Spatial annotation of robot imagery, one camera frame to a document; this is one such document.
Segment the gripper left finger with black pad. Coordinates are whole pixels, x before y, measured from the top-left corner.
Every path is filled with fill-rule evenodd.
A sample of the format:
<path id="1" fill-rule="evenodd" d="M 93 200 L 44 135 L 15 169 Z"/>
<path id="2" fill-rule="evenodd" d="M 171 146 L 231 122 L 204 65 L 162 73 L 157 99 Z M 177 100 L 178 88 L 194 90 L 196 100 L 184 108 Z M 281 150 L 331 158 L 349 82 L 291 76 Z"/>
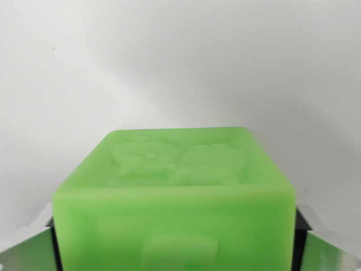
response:
<path id="1" fill-rule="evenodd" d="M 1 237 L 1 270 L 60 269 L 50 203 L 30 224 Z"/>

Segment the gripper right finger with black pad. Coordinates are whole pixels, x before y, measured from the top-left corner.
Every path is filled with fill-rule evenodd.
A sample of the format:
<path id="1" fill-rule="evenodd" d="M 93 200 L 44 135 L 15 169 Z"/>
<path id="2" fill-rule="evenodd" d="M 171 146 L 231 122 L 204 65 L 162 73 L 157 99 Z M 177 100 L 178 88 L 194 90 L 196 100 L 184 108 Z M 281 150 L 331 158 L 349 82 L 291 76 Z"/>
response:
<path id="1" fill-rule="evenodd" d="M 328 230 L 311 207 L 299 205 L 293 270 L 360 270 L 360 245 Z"/>

